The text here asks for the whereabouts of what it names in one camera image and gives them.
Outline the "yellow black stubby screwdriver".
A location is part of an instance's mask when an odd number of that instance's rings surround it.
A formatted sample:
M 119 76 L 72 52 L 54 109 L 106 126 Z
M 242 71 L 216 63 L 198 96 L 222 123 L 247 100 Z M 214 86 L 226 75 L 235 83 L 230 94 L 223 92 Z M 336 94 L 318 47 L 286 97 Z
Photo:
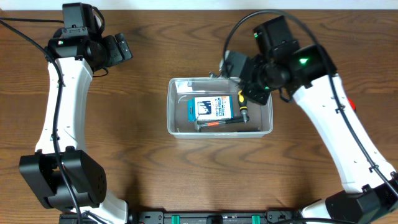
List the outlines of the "yellow black stubby screwdriver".
M 243 122 L 246 124 L 249 121 L 247 99 L 243 95 L 243 91 L 238 92 L 238 105 L 243 117 Z

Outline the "silver combination wrench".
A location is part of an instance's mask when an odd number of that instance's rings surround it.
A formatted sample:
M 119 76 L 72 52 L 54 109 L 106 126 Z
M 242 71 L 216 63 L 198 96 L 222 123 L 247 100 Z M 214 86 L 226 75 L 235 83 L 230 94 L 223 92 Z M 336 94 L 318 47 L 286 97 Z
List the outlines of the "silver combination wrench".
M 213 79 L 227 80 L 227 81 L 229 81 L 229 82 L 232 82 L 232 83 L 235 84 L 236 86 L 239 85 L 239 80 L 235 80 L 234 78 L 223 76 L 221 73 L 216 74 L 216 73 L 214 73 L 214 72 L 210 72 L 210 73 L 209 73 L 209 77 L 210 77 L 210 78 L 213 78 Z

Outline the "blue white cardboard box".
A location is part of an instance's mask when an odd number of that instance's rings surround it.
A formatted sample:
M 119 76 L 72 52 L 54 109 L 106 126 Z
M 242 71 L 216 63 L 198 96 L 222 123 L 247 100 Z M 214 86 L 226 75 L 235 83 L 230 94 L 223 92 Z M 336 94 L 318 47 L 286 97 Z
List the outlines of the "blue white cardboard box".
M 187 103 L 188 121 L 218 121 L 234 118 L 232 96 L 194 97 Z

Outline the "small black-handled hammer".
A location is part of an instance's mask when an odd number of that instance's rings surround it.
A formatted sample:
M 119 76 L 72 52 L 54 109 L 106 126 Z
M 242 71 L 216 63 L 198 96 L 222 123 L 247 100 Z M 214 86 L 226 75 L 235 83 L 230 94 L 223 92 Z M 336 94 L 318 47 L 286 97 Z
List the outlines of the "small black-handled hammer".
M 198 121 L 195 121 L 194 129 L 196 132 L 199 133 L 201 131 L 201 129 L 205 128 L 205 127 L 220 126 L 221 124 L 234 124 L 234 123 L 242 123 L 242 122 L 244 122 L 243 117 L 240 117 L 237 119 L 208 121 L 208 122 L 204 122 L 204 123 L 199 123 Z

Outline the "red-handled pliers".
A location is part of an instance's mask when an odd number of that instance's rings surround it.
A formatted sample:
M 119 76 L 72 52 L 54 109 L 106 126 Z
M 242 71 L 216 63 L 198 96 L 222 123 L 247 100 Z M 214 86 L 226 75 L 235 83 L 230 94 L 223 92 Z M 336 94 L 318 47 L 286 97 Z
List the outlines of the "red-handled pliers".
M 353 111 L 356 112 L 356 105 L 355 105 L 355 103 L 354 103 L 350 98 L 348 98 L 348 101 L 349 101 L 349 104 L 350 104 L 351 108 L 353 109 Z

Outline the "thin black yellow screwdriver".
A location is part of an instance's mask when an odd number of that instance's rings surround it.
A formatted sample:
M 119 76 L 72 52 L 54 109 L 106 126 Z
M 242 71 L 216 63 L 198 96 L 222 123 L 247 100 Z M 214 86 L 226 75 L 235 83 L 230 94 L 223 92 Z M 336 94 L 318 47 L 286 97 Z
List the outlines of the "thin black yellow screwdriver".
M 233 133 L 248 133 L 248 132 L 261 132 L 261 130 L 259 128 L 254 129 L 240 129 L 240 130 L 236 130 L 236 131 L 232 131 Z

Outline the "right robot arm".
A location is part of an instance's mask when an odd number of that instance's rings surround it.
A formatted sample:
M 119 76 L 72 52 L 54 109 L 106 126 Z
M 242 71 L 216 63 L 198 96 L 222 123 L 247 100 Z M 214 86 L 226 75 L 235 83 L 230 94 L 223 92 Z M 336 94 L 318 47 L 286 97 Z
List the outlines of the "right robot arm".
M 322 138 L 343 190 L 301 209 L 302 218 L 371 223 L 397 210 L 397 172 L 368 136 L 324 48 L 277 47 L 254 58 L 226 51 L 220 68 L 260 105 L 271 91 L 286 89 Z

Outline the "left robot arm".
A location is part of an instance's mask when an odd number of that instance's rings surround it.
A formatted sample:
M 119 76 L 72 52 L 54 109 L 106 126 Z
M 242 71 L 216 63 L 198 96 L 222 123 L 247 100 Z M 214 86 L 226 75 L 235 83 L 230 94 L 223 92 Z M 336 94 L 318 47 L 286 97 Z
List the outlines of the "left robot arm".
M 88 215 L 98 223 L 127 223 L 127 202 L 108 190 L 104 168 L 86 151 L 85 112 L 97 70 L 132 58 L 122 33 L 71 34 L 64 29 L 45 48 L 50 77 L 45 122 L 33 155 L 19 171 L 46 209 Z

